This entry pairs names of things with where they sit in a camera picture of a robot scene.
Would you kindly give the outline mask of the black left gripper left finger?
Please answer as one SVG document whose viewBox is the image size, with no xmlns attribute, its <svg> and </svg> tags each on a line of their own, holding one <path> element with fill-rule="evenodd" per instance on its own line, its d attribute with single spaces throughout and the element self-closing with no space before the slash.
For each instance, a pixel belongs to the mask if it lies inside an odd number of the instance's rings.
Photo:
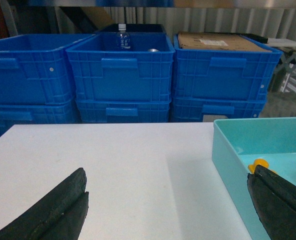
<svg viewBox="0 0 296 240">
<path fill-rule="evenodd" d="M 77 240 L 89 210 L 80 167 L 0 230 L 0 240 Z"/>
</svg>

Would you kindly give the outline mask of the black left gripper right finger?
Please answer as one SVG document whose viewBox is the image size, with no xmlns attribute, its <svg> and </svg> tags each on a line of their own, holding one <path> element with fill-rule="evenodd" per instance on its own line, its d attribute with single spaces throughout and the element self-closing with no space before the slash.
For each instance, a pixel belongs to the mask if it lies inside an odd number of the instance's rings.
<svg viewBox="0 0 296 240">
<path fill-rule="evenodd" d="M 247 189 L 260 222 L 272 240 L 296 240 L 296 185 L 258 165 Z"/>
</svg>

